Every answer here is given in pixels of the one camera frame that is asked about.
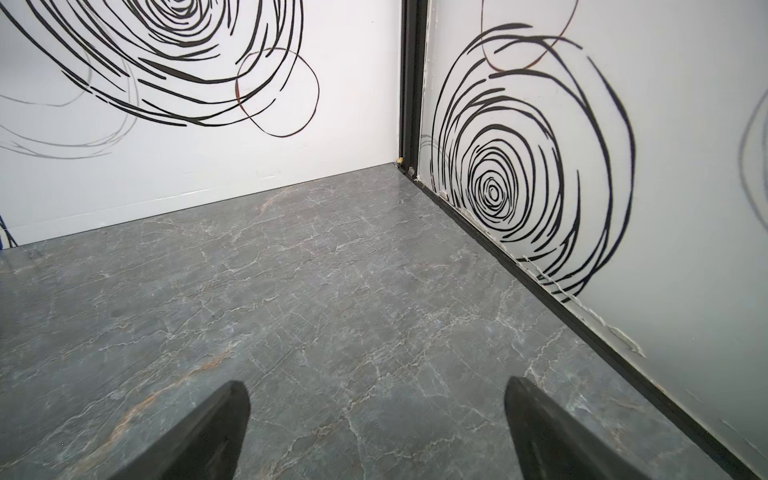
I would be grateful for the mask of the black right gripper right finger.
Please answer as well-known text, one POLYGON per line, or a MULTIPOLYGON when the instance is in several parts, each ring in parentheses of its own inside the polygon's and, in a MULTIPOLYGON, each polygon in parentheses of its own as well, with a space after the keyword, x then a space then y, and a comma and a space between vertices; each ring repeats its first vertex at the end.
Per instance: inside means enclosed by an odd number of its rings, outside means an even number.
POLYGON ((527 378, 509 378, 504 411, 525 479, 646 477, 527 378))

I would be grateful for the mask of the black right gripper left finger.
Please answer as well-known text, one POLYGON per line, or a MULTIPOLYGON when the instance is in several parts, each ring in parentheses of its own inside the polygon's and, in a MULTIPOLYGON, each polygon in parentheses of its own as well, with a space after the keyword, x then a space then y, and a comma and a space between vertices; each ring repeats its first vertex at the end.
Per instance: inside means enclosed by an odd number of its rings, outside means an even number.
POLYGON ((228 381, 114 479, 232 479, 250 418, 241 381, 228 381))

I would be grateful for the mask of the black corner frame post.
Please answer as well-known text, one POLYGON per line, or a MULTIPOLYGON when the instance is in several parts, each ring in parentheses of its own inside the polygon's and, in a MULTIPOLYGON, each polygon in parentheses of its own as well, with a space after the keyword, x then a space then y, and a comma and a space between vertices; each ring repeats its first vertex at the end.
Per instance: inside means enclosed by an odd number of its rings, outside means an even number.
POLYGON ((418 172, 427 17, 427 1, 402 2, 398 165, 410 179, 418 172))

